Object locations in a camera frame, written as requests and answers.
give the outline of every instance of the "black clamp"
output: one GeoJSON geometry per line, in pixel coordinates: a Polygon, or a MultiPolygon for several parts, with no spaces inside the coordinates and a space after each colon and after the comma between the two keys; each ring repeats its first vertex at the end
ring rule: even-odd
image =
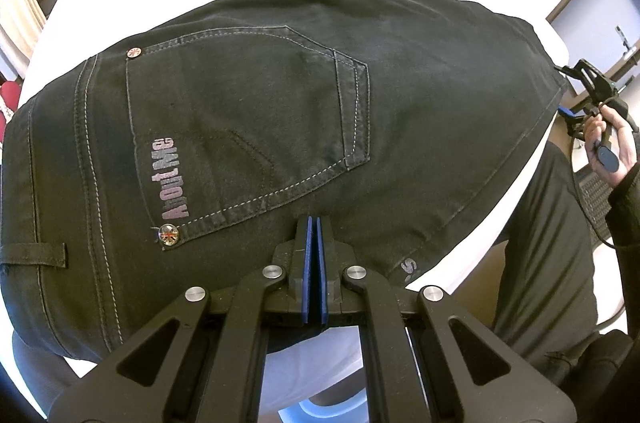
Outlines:
{"type": "MultiPolygon", "coordinates": [[[[604,76],[593,64],[585,59],[580,59],[572,68],[556,66],[556,69],[567,76],[580,80],[584,85],[585,90],[589,93],[591,103],[582,104],[579,109],[584,109],[588,116],[596,116],[600,112],[599,107],[601,104],[605,104],[626,120],[634,132],[639,132],[638,126],[629,114],[628,103],[620,98],[615,83],[604,76]]],[[[568,110],[563,107],[558,108],[558,112],[566,122],[569,136],[584,141],[583,128],[587,116],[576,114],[578,111],[568,110]]],[[[607,129],[602,133],[602,140],[596,148],[596,155],[604,168],[609,172],[616,172],[620,161],[613,151],[612,135],[613,126],[607,122],[607,129]]]]}
{"type": "Polygon", "coordinates": [[[64,392],[52,423],[257,421],[270,327],[358,325],[369,420],[574,423],[558,387],[437,286],[357,265],[327,217],[304,217],[234,288],[181,294],[64,392]]]}

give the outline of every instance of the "rivet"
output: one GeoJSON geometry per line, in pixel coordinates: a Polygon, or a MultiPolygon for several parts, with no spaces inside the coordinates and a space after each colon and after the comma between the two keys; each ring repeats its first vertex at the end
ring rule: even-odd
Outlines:
{"type": "Polygon", "coordinates": [[[444,297],[442,289],[440,289],[438,286],[427,286],[422,291],[422,294],[427,300],[430,300],[431,302],[437,302],[439,300],[442,300],[442,297],[444,297]]]}
{"type": "Polygon", "coordinates": [[[184,297],[189,301],[189,302],[200,302],[206,295],[206,291],[204,291],[203,288],[201,288],[200,286],[194,286],[192,288],[189,288],[185,293],[184,293],[184,297]]]}
{"type": "Polygon", "coordinates": [[[282,268],[276,264],[270,264],[264,267],[262,274],[266,278],[278,278],[282,276],[282,268]]]}
{"type": "Polygon", "coordinates": [[[180,232],[174,225],[162,225],[158,229],[158,238],[164,246],[174,246],[180,239],[180,232]]]}
{"type": "Polygon", "coordinates": [[[129,58],[139,57],[141,53],[142,53],[142,49],[131,48],[129,51],[127,51],[127,57],[129,58]]]}
{"type": "Polygon", "coordinates": [[[367,276],[367,270],[362,266],[350,266],[347,268],[347,277],[353,278],[354,280],[360,280],[361,278],[365,278],[367,276]]]}

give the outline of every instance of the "black jeans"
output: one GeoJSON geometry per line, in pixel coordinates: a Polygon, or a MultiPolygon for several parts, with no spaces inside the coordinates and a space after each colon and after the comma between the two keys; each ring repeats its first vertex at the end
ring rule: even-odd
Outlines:
{"type": "Polygon", "coordinates": [[[32,347],[99,360],[187,288],[271,263],[300,215],[405,285],[494,208],[564,85],[528,23],[474,2],[209,3],[15,114],[9,316],[32,347]]]}
{"type": "Polygon", "coordinates": [[[548,353],[589,337],[597,321],[589,229],[571,172],[547,142],[503,232],[509,243],[492,330],[543,374],[548,353]]]}

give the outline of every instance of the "wall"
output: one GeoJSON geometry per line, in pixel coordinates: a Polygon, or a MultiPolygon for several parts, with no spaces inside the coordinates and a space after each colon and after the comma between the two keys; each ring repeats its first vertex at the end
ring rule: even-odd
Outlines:
{"type": "MultiPolygon", "coordinates": [[[[571,65],[586,58],[605,72],[625,51],[616,26],[629,44],[640,38],[640,0],[571,0],[551,26],[569,48],[571,65]]],[[[640,74],[640,66],[631,73],[640,74]]]]}

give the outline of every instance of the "back pocket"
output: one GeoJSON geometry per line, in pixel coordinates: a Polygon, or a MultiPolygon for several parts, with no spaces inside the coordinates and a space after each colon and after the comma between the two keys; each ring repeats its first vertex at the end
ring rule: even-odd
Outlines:
{"type": "Polygon", "coordinates": [[[176,246],[369,161],[364,63],[287,26],[141,49],[127,59],[136,165],[152,222],[177,226],[176,246]]]}

